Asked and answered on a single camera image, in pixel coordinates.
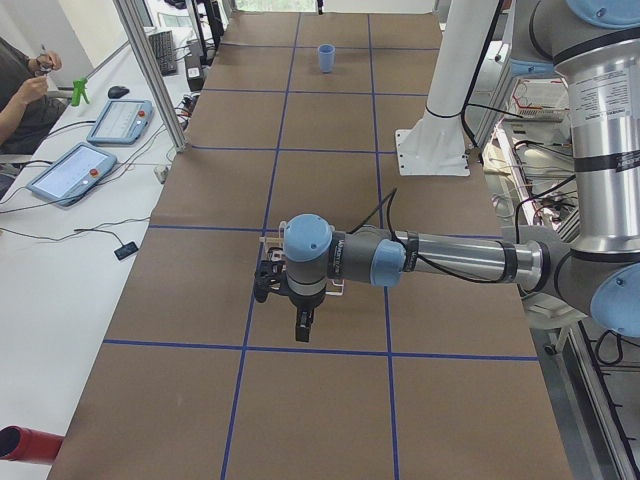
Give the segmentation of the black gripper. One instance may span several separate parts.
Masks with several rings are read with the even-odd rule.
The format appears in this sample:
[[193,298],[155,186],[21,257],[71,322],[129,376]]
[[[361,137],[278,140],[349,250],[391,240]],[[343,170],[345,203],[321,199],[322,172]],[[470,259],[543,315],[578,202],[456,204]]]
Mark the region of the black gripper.
[[320,305],[320,295],[295,296],[292,300],[296,307],[295,340],[308,342],[312,330],[314,311]]

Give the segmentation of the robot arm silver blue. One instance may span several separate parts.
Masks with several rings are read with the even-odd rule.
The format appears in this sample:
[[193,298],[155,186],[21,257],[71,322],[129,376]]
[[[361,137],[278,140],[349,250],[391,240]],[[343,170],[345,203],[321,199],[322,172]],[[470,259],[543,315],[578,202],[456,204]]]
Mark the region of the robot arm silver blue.
[[580,231],[572,242],[532,227],[514,242],[291,219],[255,274],[254,295],[295,305],[307,341],[329,281],[395,286],[430,271],[473,283],[516,283],[565,301],[603,328],[639,333],[639,5],[521,1],[512,65],[552,68],[568,86]]

